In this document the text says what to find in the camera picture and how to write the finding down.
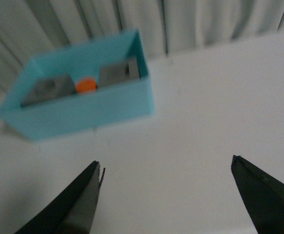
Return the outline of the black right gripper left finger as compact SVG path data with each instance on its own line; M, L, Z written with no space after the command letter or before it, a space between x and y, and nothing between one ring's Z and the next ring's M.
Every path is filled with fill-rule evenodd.
M104 173L93 161L18 234L88 234L93 224Z

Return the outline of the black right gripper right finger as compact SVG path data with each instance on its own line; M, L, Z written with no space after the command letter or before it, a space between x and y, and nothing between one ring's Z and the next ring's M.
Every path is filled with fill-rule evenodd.
M284 234L284 184L241 156L231 172L257 233Z

